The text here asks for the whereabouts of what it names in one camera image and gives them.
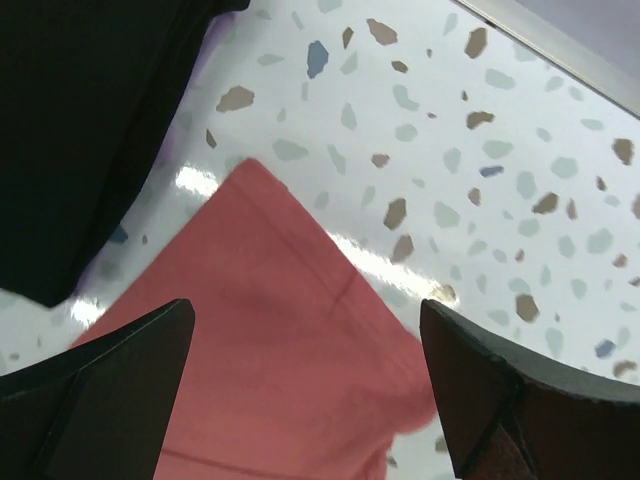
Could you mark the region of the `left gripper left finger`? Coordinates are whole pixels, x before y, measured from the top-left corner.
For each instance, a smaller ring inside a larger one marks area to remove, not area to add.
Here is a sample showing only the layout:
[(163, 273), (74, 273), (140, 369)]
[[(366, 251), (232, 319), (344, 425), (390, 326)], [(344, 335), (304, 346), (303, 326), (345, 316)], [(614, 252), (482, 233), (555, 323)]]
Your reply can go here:
[(2, 478), (153, 478), (194, 324), (176, 299), (2, 376)]

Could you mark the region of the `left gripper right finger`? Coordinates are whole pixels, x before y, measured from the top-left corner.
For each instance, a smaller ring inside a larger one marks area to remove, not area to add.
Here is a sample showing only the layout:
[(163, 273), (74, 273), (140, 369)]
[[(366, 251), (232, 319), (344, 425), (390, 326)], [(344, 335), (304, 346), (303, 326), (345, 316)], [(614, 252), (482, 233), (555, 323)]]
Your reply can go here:
[(491, 333), (435, 300), (420, 335), (458, 479), (636, 479), (639, 389)]

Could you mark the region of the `dusty pink t shirt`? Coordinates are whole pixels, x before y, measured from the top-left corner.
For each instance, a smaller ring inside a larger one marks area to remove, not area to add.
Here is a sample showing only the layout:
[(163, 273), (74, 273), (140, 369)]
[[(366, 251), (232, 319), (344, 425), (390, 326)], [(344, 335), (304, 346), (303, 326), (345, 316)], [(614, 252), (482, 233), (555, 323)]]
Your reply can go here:
[(83, 340), (175, 298), (196, 320), (160, 479), (382, 479), (435, 416), (420, 341), (254, 159)]

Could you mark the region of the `folded black t shirt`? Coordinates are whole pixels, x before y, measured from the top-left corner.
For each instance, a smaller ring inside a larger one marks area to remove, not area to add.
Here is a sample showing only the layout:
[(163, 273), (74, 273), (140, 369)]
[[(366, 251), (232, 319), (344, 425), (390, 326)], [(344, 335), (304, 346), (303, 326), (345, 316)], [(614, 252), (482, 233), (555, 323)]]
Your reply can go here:
[(140, 192), (210, 22), (244, 1), (1, 5), (1, 286), (74, 291)]

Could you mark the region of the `aluminium frame rail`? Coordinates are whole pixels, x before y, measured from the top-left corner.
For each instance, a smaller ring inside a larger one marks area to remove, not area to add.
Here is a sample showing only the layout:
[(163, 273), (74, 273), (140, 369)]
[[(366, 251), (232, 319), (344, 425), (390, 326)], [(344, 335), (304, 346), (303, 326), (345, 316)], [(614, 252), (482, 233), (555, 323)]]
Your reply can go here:
[(639, 116), (637, 1), (461, 1), (463, 8)]

